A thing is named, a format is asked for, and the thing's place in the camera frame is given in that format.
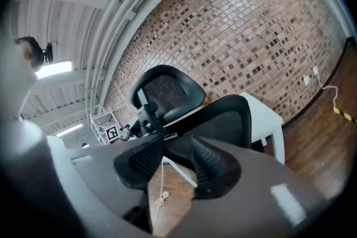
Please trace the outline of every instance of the wooden floor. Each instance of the wooden floor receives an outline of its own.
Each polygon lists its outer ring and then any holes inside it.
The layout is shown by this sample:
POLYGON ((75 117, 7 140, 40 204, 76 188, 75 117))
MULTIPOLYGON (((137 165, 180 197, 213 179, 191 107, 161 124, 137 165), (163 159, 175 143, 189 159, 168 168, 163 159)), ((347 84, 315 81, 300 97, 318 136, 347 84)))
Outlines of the wooden floor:
MULTIPOLYGON (((357 118, 357 48, 348 47, 330 85, 339 88, 336 107, 357 118)), ((312 182, 327 198, 348 178, 357 125, 332 112, 334 89, 325 90, 291 125, 283 128, 285 165, 312 182)), ((270 145, 266 153, 273 155, 270 145)))
MULTIPOLYGON (((357 48, 348 47, 330 82, 339 88, 336 107, 357 118, 357 48)), ((357 143, 357 125, 332 112, 334 90, 325 90, 292 124, 283 128, 286 166, 314 184, 326 198, 337 195, 348 178, 357 143)), ((268 142, 265 153, 273 155, 268 142)), ((161 183, 159 168, 149 184, 153 223, 161 183)), ((164 167, 163 190, 170 196, 160 208, 154 235, 165 236, 190 209, 193 187, 171 166, 164 167)))

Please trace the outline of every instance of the white table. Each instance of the white table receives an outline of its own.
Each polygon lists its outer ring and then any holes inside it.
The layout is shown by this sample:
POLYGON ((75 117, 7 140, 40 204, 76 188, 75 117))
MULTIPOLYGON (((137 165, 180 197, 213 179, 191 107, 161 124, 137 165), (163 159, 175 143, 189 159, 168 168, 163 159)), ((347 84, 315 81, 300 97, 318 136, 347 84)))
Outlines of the white table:
POLYGON ((252 142, 262 140, 263 145, 266 145, 266 137, 271 135, 275 159, 284 164, 283 119, 250 94, 243 92, 239 95, 248 101, 250 107, 250 113, 252 115, 252 142))

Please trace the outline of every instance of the red brick wall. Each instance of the red brick wall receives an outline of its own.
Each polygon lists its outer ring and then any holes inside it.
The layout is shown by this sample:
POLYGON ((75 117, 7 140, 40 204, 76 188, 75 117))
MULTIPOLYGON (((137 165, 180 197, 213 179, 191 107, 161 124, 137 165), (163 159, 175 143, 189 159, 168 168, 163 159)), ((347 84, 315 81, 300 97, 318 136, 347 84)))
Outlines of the red brick wall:
POLYGON ((213 99, 247 91, 285 121, 334 69, 345 36, 326 0, 163 0, 141 25, 112 79, 106 106, 124 124, 128 91, 150 67, 187 73, 213 99), (305 87, 302 77, 312 77, 305 87))

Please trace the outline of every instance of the office chair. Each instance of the office chair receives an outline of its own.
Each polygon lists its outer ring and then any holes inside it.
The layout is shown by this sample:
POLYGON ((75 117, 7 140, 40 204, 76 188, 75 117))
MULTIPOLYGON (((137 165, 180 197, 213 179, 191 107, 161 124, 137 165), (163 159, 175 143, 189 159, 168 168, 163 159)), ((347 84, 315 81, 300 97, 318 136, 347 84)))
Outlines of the office chair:
POLYGON ((221 140, 244 148, 251 148, 252 123, 247 100, 239 95, 228 95, 201 110, 170 124, 199 107, 204 100, 203 89, 180 70, 167 65, 145 72, 132 88, 131 103, 139 109, 138 121, 144 133, 177 134, 166 140, 169 157, 189 161, 192 135, 221 140))
POLYGON ((156 118, 162 126, 199 107, 205 99, 203 89, 182 71, 158 65, 146 71, 134 84, 130 102, 140 109, 155 103, 156 118))

